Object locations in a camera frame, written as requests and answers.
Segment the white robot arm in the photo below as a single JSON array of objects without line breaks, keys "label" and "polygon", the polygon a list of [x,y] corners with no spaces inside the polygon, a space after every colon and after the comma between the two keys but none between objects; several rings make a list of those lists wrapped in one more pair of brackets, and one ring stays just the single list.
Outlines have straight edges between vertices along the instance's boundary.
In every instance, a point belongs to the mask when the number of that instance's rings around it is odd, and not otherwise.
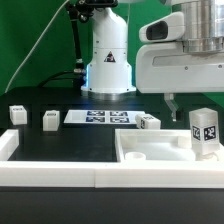
[{"label": "white robot arm", "polygon": [[140,28],[144,45],[135,67],[127,63],[127,23],[112,11],[122,1],[79,4],[81,15],[93,19],[84,91],[101,99],[162,93],[171,109],[175,93],[224,92],[224,0],[160,0],[172,11]]}]

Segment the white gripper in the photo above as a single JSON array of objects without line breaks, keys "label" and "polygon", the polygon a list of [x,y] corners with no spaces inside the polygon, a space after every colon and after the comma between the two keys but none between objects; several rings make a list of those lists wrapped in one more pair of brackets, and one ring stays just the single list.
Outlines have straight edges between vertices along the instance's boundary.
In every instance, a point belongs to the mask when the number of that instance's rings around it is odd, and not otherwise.
[{"label": "white gripper", "polygon": [[135,75],[141,93],[165,93],[177,122],[181,110],[174,93],[224,92],[224,50],[189,54],[178,42],[144,45],[137,53]]}]

